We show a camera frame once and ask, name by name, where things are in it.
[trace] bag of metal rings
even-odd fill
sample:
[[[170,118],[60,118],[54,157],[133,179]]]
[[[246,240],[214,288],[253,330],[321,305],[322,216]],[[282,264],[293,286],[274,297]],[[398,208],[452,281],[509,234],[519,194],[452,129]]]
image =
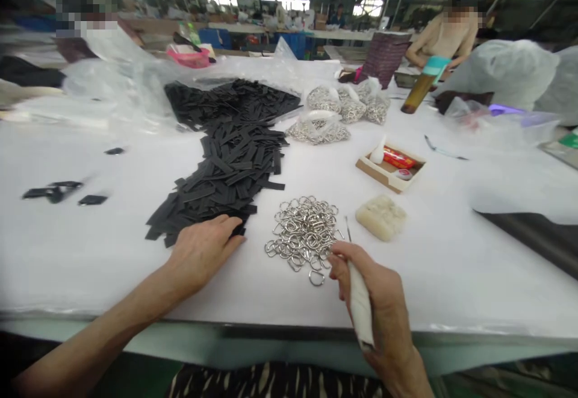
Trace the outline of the bag of metal rings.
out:
[[[367,78],[363,82],[360,82],[355,89],[359,100],[365,104],[365,101],[370,95],[375,95],[378,91],[381,91],[381,84],[377,78]]]
[[[328,110],[341,113],[339,94],[335,88],[318,86],[307,95],[309,110]]]
[[[347,140],[351,135],[340,120],[341,116],[332,111],[309,111],[303,113],[285,133],[313,145]]]
[[[367,107],[359,100],[357,92],[351,85],[344,85],[347,95],[341,98],[341,121],[345,124],[357,122],[365,114]]]
[[[383,125],[387,111],[390,108],[391,100],[385,95],[370,95],[366,97],[364,103],[367,111],[365,111],[363,119]]]

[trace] hand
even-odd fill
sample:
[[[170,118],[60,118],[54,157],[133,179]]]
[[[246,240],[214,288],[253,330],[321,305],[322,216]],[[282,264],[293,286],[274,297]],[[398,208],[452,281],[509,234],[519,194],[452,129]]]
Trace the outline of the hand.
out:
[[[339,298],[350,311],[350,276],[346,261],[351,261],[365,280],[373,313],[374,352],[364,353],[365,359],[381,377],[385,385],[406,389],[416,366],[421,365],[419,353],[413,346],[409,330],[409,315],[405,305],[401,277],[374,262],[360,246],[336,242],[329,277],[339,281]]]
[[[201,290],[245,238],[231,236],[243,221],[226,214],[184,228],[169,260],[162,267],[167,281],[178,290],[180,301]]]

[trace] white awl handle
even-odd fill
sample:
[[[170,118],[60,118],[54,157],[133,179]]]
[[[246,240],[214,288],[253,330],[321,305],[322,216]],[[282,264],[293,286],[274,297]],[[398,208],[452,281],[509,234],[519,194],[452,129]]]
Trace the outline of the white awl handle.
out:
[[[351,283],[350,309],[353,320],[353,328],[363,352],[372,351],[375,347],[373,341],[373,328],[371,317],[371,303],[369,292],[361,273],[351,261],[347,262]]]

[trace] blue crate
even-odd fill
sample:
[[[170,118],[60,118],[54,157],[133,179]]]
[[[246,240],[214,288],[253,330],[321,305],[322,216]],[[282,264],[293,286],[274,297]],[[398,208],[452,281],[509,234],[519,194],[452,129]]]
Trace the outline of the blue crate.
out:
[[[199,30],[199,38],[201,43],[208,43],[211,46],[213,46],[213,49],[232,50],[231,36],[229,35],[229,31],[227,30],[214,30],[204,28]]]
[[[283,38],[287,42],[298,60],[305,59],[305,33],[279,34],[279,38]]]

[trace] purple object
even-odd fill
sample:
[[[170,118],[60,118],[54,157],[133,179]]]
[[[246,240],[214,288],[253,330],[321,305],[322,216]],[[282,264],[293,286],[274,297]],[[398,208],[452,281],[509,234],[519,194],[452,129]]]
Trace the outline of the purple object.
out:
[[[489,111],[492,114],[492,116],[526,113],[525,110],[512,108],[510,106],[502,106],[502,105],[490,105]]]

